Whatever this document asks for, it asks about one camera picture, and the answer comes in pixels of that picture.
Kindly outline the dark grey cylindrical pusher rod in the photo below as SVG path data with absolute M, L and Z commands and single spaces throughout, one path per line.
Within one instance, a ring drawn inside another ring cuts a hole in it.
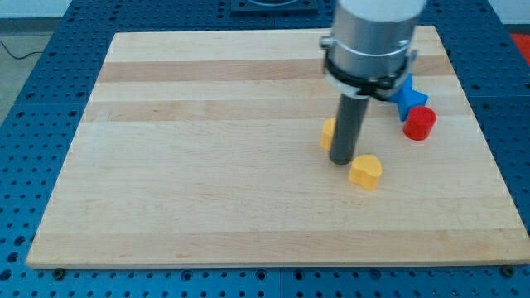
M 329 158 L 336 165 L 349 164 L 368 107 L 369 99 L 353 99 L 342 94 L 335 118 Z

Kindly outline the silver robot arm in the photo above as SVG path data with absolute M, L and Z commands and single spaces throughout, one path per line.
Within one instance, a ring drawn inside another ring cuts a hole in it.
M 416 59 L 412 38 L 426 0 L 339 0 L 328 36 L 323 72 L 340 91 L 329 158 L 351 162 L 370 99 L 401 91 Z

